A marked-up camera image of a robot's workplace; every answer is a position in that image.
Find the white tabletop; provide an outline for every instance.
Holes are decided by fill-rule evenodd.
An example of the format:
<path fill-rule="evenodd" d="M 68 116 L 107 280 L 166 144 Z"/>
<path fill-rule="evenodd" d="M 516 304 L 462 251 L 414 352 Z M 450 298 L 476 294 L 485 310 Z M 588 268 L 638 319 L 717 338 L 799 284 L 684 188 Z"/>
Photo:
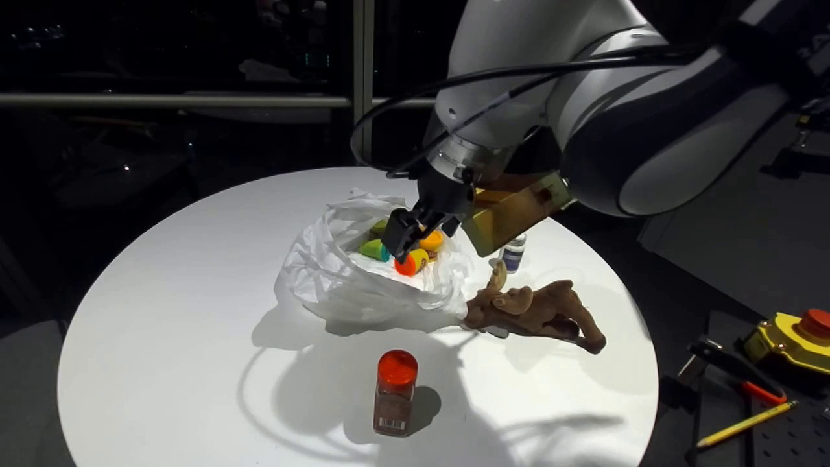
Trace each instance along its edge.
<path fill-rule="evenodd" d="M 271 176 L 212 194 L 131 242 L 86 294 L 60 360 L 78 467 L 638 465 L 656 419 L 656 358 L 620 277 L 544 221 L 526 265 L 571 277 L 610 345 L 371 329 L 335 334 L 274 294 L 279 262 L 349 189 L 414 201 L 369 169 Z M 409 439 L 371 432 L 374 369 L 420 360 L 440 411 Z"/>

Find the plastic bag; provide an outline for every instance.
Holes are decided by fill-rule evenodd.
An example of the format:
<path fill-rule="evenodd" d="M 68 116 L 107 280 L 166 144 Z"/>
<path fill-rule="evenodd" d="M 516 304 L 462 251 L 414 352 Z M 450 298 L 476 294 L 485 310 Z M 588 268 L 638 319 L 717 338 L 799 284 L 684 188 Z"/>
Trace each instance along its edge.
<path fill-rule="evenodd" d="M 392 265 L 379 268 L 354 250 L 400 197 L 354 194 L 304 229 L 292 242 L 277 288 L 291 291 L 304 310 L 327 323 L 389 325 L 400 313 L 465 313 L 468 280 L 475 277 L 475 250 L 459 233 L 448 238 L 417 277 L 401 277 Z"/>

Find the yellow object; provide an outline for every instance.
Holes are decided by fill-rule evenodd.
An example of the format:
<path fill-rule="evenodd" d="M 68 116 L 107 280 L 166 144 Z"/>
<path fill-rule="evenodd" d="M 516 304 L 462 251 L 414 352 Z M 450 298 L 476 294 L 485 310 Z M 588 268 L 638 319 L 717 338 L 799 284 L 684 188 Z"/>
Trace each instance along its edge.
<path fill-rule="evenodd" d="M 443 230 L 440 229 L 431 230 L 417 242 L 417 247 L 426 250 L 431 256 L 435 256 L 435 251 L 443 247 Z"/>
<path fill-rule="evenodd" d="M 431 255 L 423 250 L 406 251 L 405 260 L 395 260 L 395 271 L 401 275 L 417 275 L 431 262 Z"/>
<path fill-rule="evenodd" d="M 799 333 L 799 323 L 800 316 L 782 311 L 762 323 L 745 342 L 750 360 L 762 360 L 775 352 L 790 365 L 830 377 L 830 341 Z"/>
<path fill-rule="evenodd" d="M 462 215 L 462 227 L 480 256 L 490 256 L 510 238 L 566 210 L 575 197 L 566 179 L 551 175 L 502 175 L 485 189 L 475 189 L 472 210 Z"/>
<path fill-rule="evenodd" d="M 775 408 L 768 408 L 768 411 L 762 411 L 762 413 L 754 413 L 751 419 L 746 419 L 746 421 L 741 421 L 741 424 L 725 426 L 723 432 L 716 432 L 716 433 L 699 439 L 699 441 L 697 441 L 697 448 L 716 446 L 716 445 L 721 445 L 721 441 L 725 441 L 725 439 L 730 439 L 730 437 L 736 437 L 736 433 L 745 433 L 745 432 L 750 432 L 750 428 L 754 428 L 754 426 L 759 426 L 759 424 L 768 424 L 768 421 L 787 413 L 790 408 L 795 408 L 795 400 L 782 402 L 782 404 L 775 404 Z"/>

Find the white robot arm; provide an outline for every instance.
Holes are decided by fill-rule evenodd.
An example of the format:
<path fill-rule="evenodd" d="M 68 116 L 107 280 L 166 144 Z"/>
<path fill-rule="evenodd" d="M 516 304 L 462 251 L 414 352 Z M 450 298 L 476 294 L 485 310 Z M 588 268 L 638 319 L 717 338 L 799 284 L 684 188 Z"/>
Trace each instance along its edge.
<path fill-rule="evenodd" d="M 551 129 L 559 176 L 580 206 L 606 215 L 679 208 L 785 105 L 819 92 L 830 70 L 826 31 L 826 0 L 754 0 L 717 46 L 688 64 L 572 72 L 480 116 L 533 79 L 446 89 L 435 120 L 448 138 L 426 155 L 420 202 L 392 215 L 384 243 L 401 256 L 431 229 L 462 215 L 472 188 L 496 179 L 538 124 Z M 448 76 L 664 44 L 629 0 L 468 0 Z"/>

